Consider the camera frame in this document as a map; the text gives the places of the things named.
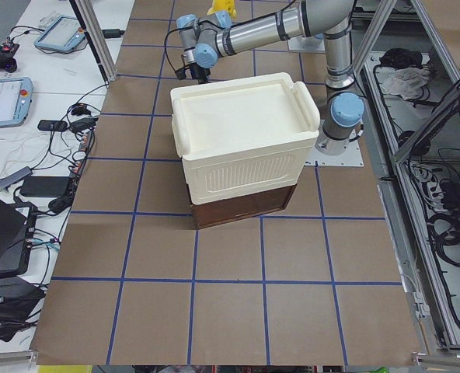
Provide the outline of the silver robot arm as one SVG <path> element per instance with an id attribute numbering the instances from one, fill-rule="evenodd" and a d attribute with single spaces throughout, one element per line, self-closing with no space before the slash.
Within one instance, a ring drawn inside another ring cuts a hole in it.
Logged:
<path id="1" fill-rule="evenodd" d="M 269 46 L 244 51 L 234 57 L 220 60 L 214 67 L 211 82 L 220 82 L 250 76 L 269 75 L 279 72 L 288 73 L 295 81 L 303 81 L 323 120 L 330 118 L 326 103 L 326 85 L 321 83 L 323 70 L 326 68 L 326 56 L 315 56 L 291 51 L 285 42 L 276 42 Z M 269 121 L 278 114 L 274 102 L 265 100 L 247 109 L 241 108 L 244 96 L 239 96 L 237 103 L 225 101 L 222 105 L 204 108 L 204 115 L 212 124 L 235 124 L 243 134 L 252 139 L 260 139 L 269 128 Z"/>

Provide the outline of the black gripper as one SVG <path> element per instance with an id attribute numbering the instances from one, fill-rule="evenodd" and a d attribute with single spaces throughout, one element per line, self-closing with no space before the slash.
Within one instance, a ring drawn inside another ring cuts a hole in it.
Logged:
<path id="1" fill-rule="evenodd" d="M 202 68 L 198 64 L 190 64 L 190 74 L 192 79 L 197 80 L 198 84 L 209 83 L 211 70 L 209 68 Z"/>

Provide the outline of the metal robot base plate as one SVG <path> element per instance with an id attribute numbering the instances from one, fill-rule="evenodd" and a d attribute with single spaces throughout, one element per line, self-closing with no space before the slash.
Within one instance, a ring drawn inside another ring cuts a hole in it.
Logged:
<path id="1" fill-rule="evenodd" d="M 363 167 L 358 141 L 335 141 L 320 136 L 313 146 L 298 151 L 304 166 Z"/>

